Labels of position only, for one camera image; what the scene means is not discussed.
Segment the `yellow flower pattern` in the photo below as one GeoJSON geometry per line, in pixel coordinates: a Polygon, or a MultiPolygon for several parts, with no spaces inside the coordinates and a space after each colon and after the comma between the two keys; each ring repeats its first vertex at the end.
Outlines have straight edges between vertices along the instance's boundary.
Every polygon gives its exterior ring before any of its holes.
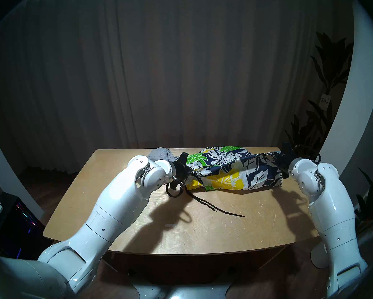
{"type": "Polygon", "coordinates": [[[240,190],[243,189],[243,181],[239,178],[239,171],[232,169],[229,173],[220,170],[218,175],[205,177],[215,189],[240,190]]]}

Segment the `wooden table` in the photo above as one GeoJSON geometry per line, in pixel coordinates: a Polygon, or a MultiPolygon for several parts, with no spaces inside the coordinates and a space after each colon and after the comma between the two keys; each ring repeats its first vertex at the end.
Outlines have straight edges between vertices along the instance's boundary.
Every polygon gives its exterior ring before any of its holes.
{"type": "MultiPolygon", "coordinates": [[[[251,153],[276,147],[248,147],[251,153]]],[[[197,153],[201,149],[171,149],[197,153]]],[[[89,217],[103,189],[135,155],[150,149],[96,150],[77,175],[44,230],[54,240],[66,240],[89,217]]],[[[193,190],[222,210],[214,212],[186,193],[170,198],[165,186],[153,192],[140,217],[111,245],[110,251],[133,254],[222,254],[282,246],[318,236],[308,214],[308,198],[293,179],[282,187],[258,191],[193,190]]]]}

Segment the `black drawstring cord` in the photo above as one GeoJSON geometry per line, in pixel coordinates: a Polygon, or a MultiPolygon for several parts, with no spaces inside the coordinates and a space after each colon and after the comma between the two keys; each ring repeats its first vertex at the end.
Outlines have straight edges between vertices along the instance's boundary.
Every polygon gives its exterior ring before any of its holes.
{"type": "Polygon", "coordinates": [[[187,187],[185,186],[185,191],[186,193],[191,196],[193,199],[197,200],[198,202],[200,202],[201,204],[205,204],[206,206],[208,206],[210,209],[212,209],[213,211],[214,208],[217,209],[218,211],[222,212],[222,213],[225,213],[225,214],[229,214],[229,215],[234,215],[234,216],[240,216],[240,217],[245,217],[244,215],[240,215],[240,214],[235,214],[235,213],[231,213],[231,212],[228,212],[228,211],[224,211],[224,210],[221,210],[220,208],[217,208],[216,206],[214,206],[213,204],[211,204],[210,202],[208,202],[207,200],[204,200],[204,199],[201,199],[199,197],[197,197],[196,195],[193,195],[191,193],[190,190],[187,189],[187,187]]]}
{"type": "Polygon", "coordinates": [[[185,190],[186,193],[191,196],[194,200],[200,202],[201,204],[204,204],[205,206],[209,207],[210,209],[212,209],[213,211],[216,211],[216,209],[222,213],[225,213],[225,214],[228,214],[228,215],[234,215],[234,216],[240,216],[240,217],[245,217],[244,215],[240,215],[240,214],[235,214],[235,213],[231,213],[231,212],[228,212],[228,211],[224,211],[224,210],[221,210],[220,208],[217,208],[216,206],[214,206],[213,204],[211,204],[210,202],[208,202],[207,200],[204,200],[202,198],[199,198],[197,197],[196,195],[193,195],[191,193],[191,191],[189,191],[187,189],[187,187],[185,186],[185,184],[177,179],[175,179],[175,177],[173,177],[173,180],[175,182],[177,182],[179,185],[180,185],[180,191],[177,195],[172,195],[170,194],[170,192],[168,191],[169,190],[169,183],[166,184],[166,193],[170,196],[170,197],[178,197],[182,194],[182,192],[185,190]]]}

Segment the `white wall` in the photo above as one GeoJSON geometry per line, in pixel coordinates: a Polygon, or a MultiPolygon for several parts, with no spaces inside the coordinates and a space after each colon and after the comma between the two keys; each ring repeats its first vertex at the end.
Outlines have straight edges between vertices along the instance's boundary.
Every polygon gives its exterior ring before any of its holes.
{"type": "Polygon", "coordinates": [[[321,149],[323,162],[343,173],[367,127],[373,109],[373,21],[353,0],[354,50],[342,102],[321,149]]]}
{"type": "Polygon", "coordinates": [[[30,196],[29,192],[25,189],[18,177],[12,171],[12,168],[8,164],[4,154],[0,149],[0,187],[4,192],[18,196],[26,207],[40,219],[44,211],[36,203],[36,201],[30,196]]]}

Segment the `potted plant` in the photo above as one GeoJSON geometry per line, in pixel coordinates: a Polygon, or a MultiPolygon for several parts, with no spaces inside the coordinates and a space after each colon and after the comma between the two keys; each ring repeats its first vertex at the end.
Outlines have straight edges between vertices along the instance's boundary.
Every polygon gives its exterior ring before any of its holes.
{"type": "MultiPolygon", "coordinates": [[[[330,91],[336,85],[346,84],[345,79],[350,71],[353,43],[346,46],[345,38],[334,43],[325,33],[317,32],[316,34],[321,47],[315,47],[319,53],[322,67],[318,64],[316,58],[313,56],[311,58],[319,79],[325,84],[325,94],[330,95],[330,91]]],[[[285,132],[297,155],[315,159],[330,131],[334,115],[331,101],[326,111],[322,110],[317,103],[311,100],[308,102],[312,105],[314,111],[306,111],[307,124],[300,127],[299,120],[294,115],[292,135],[287,131],[285,132]]]]}
{"type": "Polygon", "coordinates": [[[373,229],[373,180],[371,180],[371,178],[360,168],[359,170],[363,173],[369,183],[369,191],[365,197],[357,194],[359,204],[359,210],[355,210],[355,229],[357,236],[373,229]]]}

